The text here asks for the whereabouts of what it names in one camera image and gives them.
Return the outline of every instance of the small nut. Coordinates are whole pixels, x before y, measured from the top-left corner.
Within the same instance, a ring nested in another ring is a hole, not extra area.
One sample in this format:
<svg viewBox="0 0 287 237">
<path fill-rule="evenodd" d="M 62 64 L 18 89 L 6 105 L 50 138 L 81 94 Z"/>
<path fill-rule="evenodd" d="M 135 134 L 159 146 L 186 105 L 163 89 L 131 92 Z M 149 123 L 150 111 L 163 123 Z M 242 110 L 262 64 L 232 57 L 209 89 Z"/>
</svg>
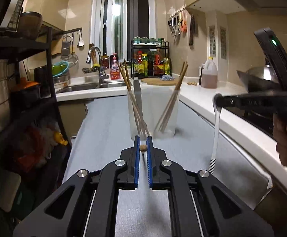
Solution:
<svg viewBox="0 0 287 237">
<path fill-rule="evenodd" d="M 141 144 L 139 147 L 139 150 L 141 152 L 145 152 L 145 151 L 147 151 L 147 149 L 148 149 L 148 146 L 146 144 Z"/>
</svg>

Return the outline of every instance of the kitchen counter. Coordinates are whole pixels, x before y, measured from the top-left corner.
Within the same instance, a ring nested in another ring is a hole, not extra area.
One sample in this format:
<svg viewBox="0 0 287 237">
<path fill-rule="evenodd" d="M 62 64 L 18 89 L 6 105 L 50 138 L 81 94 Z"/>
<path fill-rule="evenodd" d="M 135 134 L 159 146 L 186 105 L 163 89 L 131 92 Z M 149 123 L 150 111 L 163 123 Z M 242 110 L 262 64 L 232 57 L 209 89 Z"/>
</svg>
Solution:
<svg viewBox="0 0 287 237">
<path fill-rule="evenodd" d="M 72 79 L 72 84 L 83 84 L 90 81 L 86 78 Z M 141 83 L 141 88 L 163 88 Z M 219 83 L 217 89 L 204 89 L 200 86 L 189 86 L 183 83 L 180 101 L 192 108 L 209 122 L 214 124 L 215 116 L 212 98 L 216 93 L 233 95 L 244 93 L 245 89 L 231 83 Z M 79 100 L 126 95 L 126 87 L 102 88 L 57 94 L 57 101 Z M 243 147 L 272 175 L 273 180 L 287 190 L 287 168 L 282 166 L 276 152 L 276 142 L 262 131 L 244 121 L 233 113 L 222 109 L 220 130 Z"/>
</svg>

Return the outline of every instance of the metal bolt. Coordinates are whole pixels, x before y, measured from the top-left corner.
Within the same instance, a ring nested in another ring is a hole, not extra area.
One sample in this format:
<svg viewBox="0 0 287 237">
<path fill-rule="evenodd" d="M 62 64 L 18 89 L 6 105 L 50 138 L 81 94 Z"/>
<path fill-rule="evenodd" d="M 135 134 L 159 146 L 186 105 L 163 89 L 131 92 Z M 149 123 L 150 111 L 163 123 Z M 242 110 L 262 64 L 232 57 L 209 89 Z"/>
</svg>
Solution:
<svg viewBox="0 0 287 237">
<path fill-rule="evenodd" d="M 115 165 L 116 166 L 123 166 L 123 165 L 125 165 L 125 161 L 124 160 L 116 160 Z"/>
<path fill-rule="evenodd" d="M 209 172 L 207 170 L 202 170 L 201 172 L 199 172 L 199 175 L 201 177 L 208 177 L 209 176 Z"/>
<path fill-rule="evenodd" d="M 171 166 L 171 165 L 172 165 L 172 162 L 169 161 L 169 160 L 163 160 L 163 161 L 162 161 L 162 165 L 163 165 L 163 166 Z"/>
<path fill-rule="evenodd" d="M 82 170 L 80 170 L 80 171 L 78 172 L 78 176 L 79 176 L 79 177 L 85 177 L 86 175 L 87 175 L 87 171 L 84 170 L 84 169 L 82 169 Z"/>
</svg>

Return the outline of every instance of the window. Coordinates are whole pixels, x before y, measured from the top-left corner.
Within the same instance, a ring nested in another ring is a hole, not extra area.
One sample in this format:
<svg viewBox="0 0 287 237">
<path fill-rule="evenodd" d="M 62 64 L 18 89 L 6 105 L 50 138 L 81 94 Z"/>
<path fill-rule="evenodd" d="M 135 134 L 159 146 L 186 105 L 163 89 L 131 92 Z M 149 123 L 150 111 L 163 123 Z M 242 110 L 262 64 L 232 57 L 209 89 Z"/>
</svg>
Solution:
<svg viewBox="0 0 287 237">
<path fill-rule="evenodd" d="M 154 0 L 93 0 L 91 43 L 129 60 L 134 37 L 156 37 L 154 6 Z"/>
</svg>

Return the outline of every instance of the sink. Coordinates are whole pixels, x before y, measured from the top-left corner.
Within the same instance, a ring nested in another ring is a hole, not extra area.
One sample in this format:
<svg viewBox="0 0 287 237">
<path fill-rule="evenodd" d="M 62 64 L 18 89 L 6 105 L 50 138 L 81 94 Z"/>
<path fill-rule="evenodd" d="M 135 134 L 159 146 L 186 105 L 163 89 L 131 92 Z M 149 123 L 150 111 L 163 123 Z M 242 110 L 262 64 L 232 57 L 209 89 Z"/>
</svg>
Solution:
<svg viewBox="0 0 287 237">
<path fill-rule="evenodd" d="M 126 84 L 124 81 L 118 81 L 118 82 L 103 83 L 101 84 L 100 88 L 125 87 L 125 86 Z M 96 89 L 98 87 L 99 87 L 98 83 L 83 84 L 83 85 L 77 85 L 77 86 L 64 87 L 63 89 L 57 91 L 57 93 L 91 90 L 91 89 Z"/>
<path fill-rule="evenodd" d="M 108 82 L 108 83 L 103 83 L 100 85 L 100 88 L 108 88 L 108 87 L 125 87 L 126 84 L 124 81 L 119 81 L 119 82 Z"/>
<path fill-rule="evenodd" d="M 98 83 L 90 83 L 90 84 L 83 84 L 83 85 L 77 85 L 77 86 L 64 87 L 63 89 L 57 91 L 57 93 L 75 92 L 75 91 L 96 89 L 96 88 L 98 88 L 98 86 L 99 86 Z"/>
</svg>

